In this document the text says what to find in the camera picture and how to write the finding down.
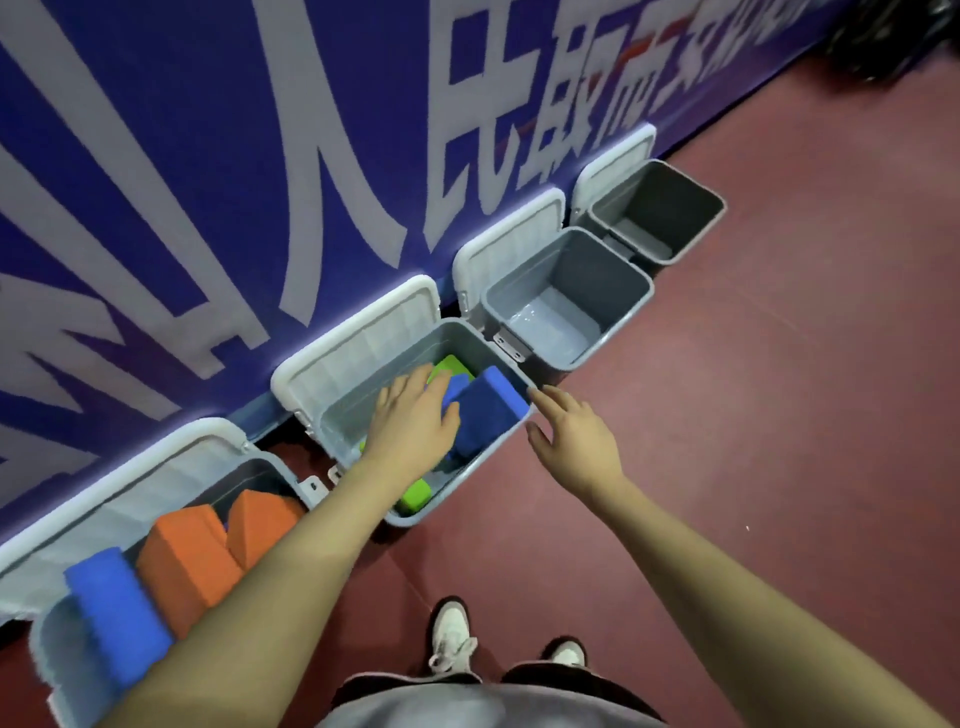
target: red floor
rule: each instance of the red floor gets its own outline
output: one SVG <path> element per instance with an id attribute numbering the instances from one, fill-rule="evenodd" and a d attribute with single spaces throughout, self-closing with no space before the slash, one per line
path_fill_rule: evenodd
<path id="1" fill-rule="evenodd" d="M 565 383 L 651 496 L 953 721 L 958 118 L 949 59 L 888 93 L 839 88 L 814 62 L 781 76 L 671 158 L 730 211 Z M 423 524 L 370 546 L 287 725 L 314 725 L 354 671 L 418 664 L 449 594 L 489 676 L 570 633 L 672 724 L 738 724 L 615 539 L 518 436 Z M 22 637 L 0 651 L 0 715 L 50 724 L 27 665 Z"/>

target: person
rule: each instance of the person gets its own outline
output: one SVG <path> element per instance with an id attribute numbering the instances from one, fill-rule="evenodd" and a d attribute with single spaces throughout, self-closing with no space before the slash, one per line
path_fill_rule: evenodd
<path id="1" fill-rule="evenodd" d="M 406 488 L 450 450 L 456 403 L 429 365 L 379 393 L 367 446 L 337 488 L 134 686 L 102 725 L 273 728 L 283 717 L 360 549 Z M 624 475 L 611 432 L 555 387 L 530 397 L 552 428 L 527 424 L 550 474 L 627 549 L 744 722 L 757 726 L 948 723 L 883 667 L 661 510 Z M 642 700 L 588 670 L 574 640 L 546 662 L 486 685 L 469 670 L 476 640 L 461 602 L 433 619 L 432 678 L 360 675 L 324 728 L 659 726 Z"/>

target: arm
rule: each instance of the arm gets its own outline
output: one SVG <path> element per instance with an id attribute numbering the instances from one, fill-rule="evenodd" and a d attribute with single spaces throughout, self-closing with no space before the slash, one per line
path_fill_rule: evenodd
<path id="1" fill-rule="evenodd" d="M 151 668 L 102 726 L 272 728 L 286 711 L 364 543 L 460 425 L 449 373 L 432 367 L 382 390 L 367 447 L 334 491 Z"/>
<path id="2" fill-rule="evenodd" d="M 641 493 L 588 404 L 555 387 L 531 394 L 553 427 L 550 442 L 527 426 L 540 462 L 630 552 L 748 725 L 948 728 L 870 657 Z"/>

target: white bin lid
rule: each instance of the white bin lid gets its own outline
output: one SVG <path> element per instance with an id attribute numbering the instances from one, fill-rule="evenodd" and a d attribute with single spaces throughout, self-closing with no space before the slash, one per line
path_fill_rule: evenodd
<path id="1" fill-rule="evenodd" d="M 545 247 L 564 226 L 566 197 L 556 187 L 494 223 L 453 258 L 453 287 L 464 316 L 484 291 Z"/>
<path id="2" fill-rule="evenodd" d="M 654 125 L 644 124 L 584 167 L 570 198 L 570 225 L 577 225 L 588 207 L 634 174 L 650 158 L 656 139 Z"/>
<path id="3" fill-rule="evenodd" d="M 310 437 L 314 422 L 440 321 L 440 294 L 429 276 L 413 276 L 280 364 L 270 388 Z"/>
<path id="4" fill-rule="evenodd" d="M 105 548 L 132 546 L 159 516 L 185 506 L 252 453 L 263 454 L 230 421 L 195 420 L 20 531 L 0 545 L 0 624 L 49 609 L 67 594 L 64 569 Z"/>

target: sneaker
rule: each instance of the sneaker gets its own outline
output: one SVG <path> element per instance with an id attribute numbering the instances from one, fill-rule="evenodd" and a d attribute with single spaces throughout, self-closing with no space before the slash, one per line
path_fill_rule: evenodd
<path id="1" fill-rule="evenodd" d="M 433 674 L 470 672 L 477 639 L 470 636 L 466 604 L 456 596 L 443 599 L 433 610 L 429 634 L 433 652 L 427 664 Z"/>
<path id="2" fill-rule="evenodd" d="M 575 637 L 558 637 L 553 640 L 543 649 L 541 658 L 557 665 L 587 666 L 587 650 Z"/>

